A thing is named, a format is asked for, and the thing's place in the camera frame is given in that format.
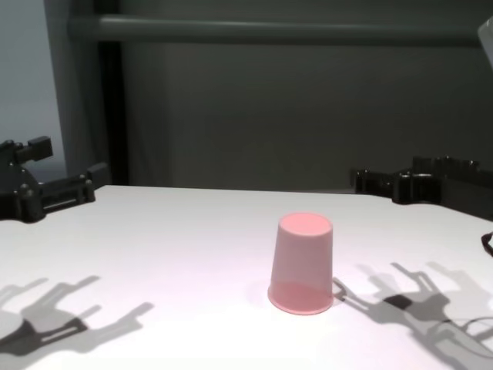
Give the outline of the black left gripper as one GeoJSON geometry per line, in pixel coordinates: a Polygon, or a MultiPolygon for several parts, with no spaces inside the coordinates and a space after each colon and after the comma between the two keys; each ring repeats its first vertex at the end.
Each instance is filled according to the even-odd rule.
{"type": "Polygon", "coordinates": [[[13,140],[1,143],[1,220],[27,224],[47,214],[96,201],[96,190],[109,184],[109,167],[97,163],[86,172],[40,185],[24,167],[53,156],[48,136],[29,140],[25,145],[13,140]]]}

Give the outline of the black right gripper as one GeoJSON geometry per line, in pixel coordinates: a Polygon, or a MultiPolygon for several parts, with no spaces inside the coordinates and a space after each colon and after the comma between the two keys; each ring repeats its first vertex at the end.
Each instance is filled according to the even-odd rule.
{"type": "Polygon", "coordinates": [[[492,185],[451,178],[477,173],[479,162],[416,156],[411,170],[403,175],[352,170],[350,185],[357,194],[391,197],[396,204],[433,204],[492,221],[492,185]]]}

